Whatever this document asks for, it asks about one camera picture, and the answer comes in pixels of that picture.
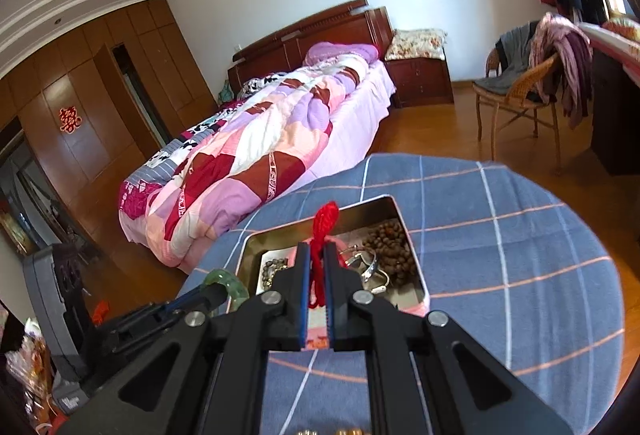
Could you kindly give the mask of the wooden wardrobe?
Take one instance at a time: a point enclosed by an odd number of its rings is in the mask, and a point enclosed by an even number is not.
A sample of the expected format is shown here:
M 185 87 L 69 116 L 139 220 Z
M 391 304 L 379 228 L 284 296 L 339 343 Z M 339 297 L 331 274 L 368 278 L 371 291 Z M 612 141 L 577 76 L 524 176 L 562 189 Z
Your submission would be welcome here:
M 175 138 L 213 115 L 217 103 L 167 0 L 112 11 L 52 40 L 1 77 L 1 123 L 18 120 L 50 185 L 84 233 L 112 256 L 127 239 L 119 225 L 120 184 L 160 150 L 117 63 L 134 69 Z M 58 110 L 76 106 L 82 124 L 60 131 Z

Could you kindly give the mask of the blue plaid tablecloth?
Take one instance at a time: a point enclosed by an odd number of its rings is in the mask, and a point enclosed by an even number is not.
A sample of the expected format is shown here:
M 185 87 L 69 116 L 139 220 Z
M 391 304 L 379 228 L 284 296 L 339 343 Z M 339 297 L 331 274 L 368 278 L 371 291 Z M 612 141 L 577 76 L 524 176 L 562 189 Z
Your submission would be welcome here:
M 612 403 L 624 303 L 611 256 L 570 207 L 506 166 L 375 154 L 262 206 L 217 240 L 188 279 L 233 270 L 257 231 L 392 196 L 418 254 L 431 305 L 445 311 L 576 434 Z

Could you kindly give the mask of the green jade bangle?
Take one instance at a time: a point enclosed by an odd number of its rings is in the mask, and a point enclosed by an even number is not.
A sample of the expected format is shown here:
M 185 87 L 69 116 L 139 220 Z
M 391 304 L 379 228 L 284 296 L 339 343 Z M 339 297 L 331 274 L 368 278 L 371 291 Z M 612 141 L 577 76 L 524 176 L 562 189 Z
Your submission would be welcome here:
M 228 303 L 228 313 L 237 311 L 250 298 L 250 292 L 243 282 L 234 273 L 221 268 L 210 270 L 200 289 L 213 292 L 218 306 Z

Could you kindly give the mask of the wooden nightstand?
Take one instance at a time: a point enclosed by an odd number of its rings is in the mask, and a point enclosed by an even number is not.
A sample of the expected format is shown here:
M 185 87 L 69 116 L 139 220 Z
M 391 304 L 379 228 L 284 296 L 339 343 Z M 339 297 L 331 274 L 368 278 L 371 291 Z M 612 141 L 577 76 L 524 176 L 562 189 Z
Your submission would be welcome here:
M 384 61 L 384 64 L 396 87 L 393 102 L 397 109 L 454 103 L 446 60 L 413 58 Z

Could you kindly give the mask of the pink patchwork quilt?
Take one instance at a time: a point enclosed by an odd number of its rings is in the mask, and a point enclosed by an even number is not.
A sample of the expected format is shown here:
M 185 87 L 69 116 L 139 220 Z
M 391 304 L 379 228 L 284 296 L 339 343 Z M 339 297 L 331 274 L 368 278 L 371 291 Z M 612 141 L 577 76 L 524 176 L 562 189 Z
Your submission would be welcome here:
M 377 66 L 345 54 L 266 77 L 228 114 L 166 144 L 119 188 L 125 238 L 168 267 L 186 265 L 198 241 L 217 240 L 308 172 Z

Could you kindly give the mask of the silver bangle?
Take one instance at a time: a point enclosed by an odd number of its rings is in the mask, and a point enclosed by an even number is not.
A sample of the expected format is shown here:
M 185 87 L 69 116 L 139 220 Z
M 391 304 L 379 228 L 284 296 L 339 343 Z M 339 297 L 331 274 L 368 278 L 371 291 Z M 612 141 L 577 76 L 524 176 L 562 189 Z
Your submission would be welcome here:
M 347 268 L 356 271 L 362 287 L 374 295 L 381 295 L 390 288 L 390 276 L 380 267 L 378 256 L 370 247 L 347 247 L 340 252 Z

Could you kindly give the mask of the wicker chair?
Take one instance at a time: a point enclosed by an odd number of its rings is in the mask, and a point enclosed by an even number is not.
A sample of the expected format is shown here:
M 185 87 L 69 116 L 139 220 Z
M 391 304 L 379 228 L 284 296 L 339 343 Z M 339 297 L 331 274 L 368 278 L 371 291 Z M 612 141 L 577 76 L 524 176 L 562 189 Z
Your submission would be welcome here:
M 520 75 L 505 94 L 496 94 L 486 88 L 480 87 L 476 82 L 472 83 L 475 94 L 475 111 L 477 123 L 477 141 L 483 138 L 483 121 L 481 106 L 491 109 L 490 123 L 490 159 L 498 161 L 498 135 L 503 129 L 515 123 L 521 118 L 534 123 L 534 137 L 539 136 L 539 129 L 545 127 L 553 132 L 555 170 L 562 169 L 562 154 L 560 141 L 560 128 L 556 100 L 550 98 L 547 103 L 536 102 L 528 98 L 529 94 L 536 92 L 538 84 L 551 82 L 555 73 L 561 68 L 561 59 L 554 54 L 544 60 L 540 65 L 534 66 Z

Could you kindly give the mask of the wooden bed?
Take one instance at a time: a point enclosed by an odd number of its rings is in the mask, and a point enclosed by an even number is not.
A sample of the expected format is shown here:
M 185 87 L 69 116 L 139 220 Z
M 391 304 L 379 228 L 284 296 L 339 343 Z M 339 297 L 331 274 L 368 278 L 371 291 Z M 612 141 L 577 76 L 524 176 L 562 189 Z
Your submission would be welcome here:
M 190 273 L 259 207 L 360 163 L 395 86 L 367 37 L 322 38 L 302 64 L 245 82 L 238 100 L 168 142 L 120 185 L 125 238 Z

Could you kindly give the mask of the clothes on chair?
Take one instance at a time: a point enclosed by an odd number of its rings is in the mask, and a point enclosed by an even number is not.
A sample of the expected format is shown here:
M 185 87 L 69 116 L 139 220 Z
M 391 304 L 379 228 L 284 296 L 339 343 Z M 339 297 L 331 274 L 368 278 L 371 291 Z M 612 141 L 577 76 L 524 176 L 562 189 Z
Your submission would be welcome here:
M 515 111 L 557 103 L 574 129 L 592 100 L 590 39 L 571 20 L 548 12 L 500 36 L 473 88 L 481 102 Z

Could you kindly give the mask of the pink metal tin box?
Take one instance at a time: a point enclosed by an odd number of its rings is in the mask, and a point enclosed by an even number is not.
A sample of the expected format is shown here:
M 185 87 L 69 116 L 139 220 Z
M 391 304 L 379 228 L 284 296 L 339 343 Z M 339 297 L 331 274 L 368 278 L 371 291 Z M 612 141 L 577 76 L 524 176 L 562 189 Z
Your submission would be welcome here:
M 311 217 L 252 233 L 242 243 L 235 274 L 250 294 L 270 289 L 277 271 L 295 261 L 297 244 L 312 236 Z M 430 293 L 423 277 L 409 231 L 395 199 L 390 195 L 349 204 L 338 212 L 329 236 L 349 245 L 370 247 L 380 267 L 390 276 L 390 288 L 379 296 L 400 311 L 423 317 L 430 309 Z

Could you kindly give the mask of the purple pillow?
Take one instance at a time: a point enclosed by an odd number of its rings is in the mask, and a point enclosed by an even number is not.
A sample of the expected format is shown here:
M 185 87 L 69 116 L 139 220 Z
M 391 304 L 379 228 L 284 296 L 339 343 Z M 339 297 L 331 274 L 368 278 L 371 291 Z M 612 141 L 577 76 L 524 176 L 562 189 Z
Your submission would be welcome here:
M 374 45 L 320 42 L 312 45 L 308 49 L 303 61 L 303 66 L 313 66 L 322 61 L 337 58 L 338 56 L 345 56 L 345 54 L 356 54 L 369 64 L 378 61 L 378 48 Z

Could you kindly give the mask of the dark wooden desk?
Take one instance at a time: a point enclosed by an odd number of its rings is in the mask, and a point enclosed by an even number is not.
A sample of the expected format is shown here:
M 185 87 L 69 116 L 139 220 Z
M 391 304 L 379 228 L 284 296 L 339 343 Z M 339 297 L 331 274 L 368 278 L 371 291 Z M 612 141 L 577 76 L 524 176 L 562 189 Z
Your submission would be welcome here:
M 639 175 L 639 43 L 579 23 L 593 49 L 590 148 L 612 176 Z

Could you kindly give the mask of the floral cushion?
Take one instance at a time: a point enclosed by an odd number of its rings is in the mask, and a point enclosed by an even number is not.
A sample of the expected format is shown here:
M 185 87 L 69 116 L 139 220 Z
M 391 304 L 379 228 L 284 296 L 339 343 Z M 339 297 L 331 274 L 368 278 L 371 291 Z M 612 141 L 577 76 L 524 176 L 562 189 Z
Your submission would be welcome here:
M 445 44 L 447 33 L 439 28 L 421 28 L 420 30 L 396 30 L 390 46 L 386 50 L 385 60 L 407 59 L 446 59 Z

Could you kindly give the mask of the pink bangle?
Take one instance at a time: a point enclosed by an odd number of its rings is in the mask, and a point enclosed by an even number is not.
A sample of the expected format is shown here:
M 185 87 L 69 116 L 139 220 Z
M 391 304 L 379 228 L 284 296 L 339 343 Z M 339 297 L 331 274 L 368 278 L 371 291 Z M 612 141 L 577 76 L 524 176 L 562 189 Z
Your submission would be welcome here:
M 352 253 L 356 249 L 355 245 L 349 245 L 344 240 L 329 236 L 329 240 L 333 242 L 337 249 L 337 258 L 342 267 L 347 267 L 349 265 L 349 259 L 352 258 Z

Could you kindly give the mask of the red double happiness sticker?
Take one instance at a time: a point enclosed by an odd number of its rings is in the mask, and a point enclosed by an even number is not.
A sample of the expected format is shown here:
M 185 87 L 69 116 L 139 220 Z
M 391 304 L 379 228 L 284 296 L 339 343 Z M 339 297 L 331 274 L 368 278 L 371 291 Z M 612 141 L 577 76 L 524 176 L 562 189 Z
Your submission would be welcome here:
M 61 124 L 60 131 L 67 135 L 73 135 L 82 124 L 82 117 L 76 106 L 66 106 L 66 108 L 59 109 L 58 118 Z

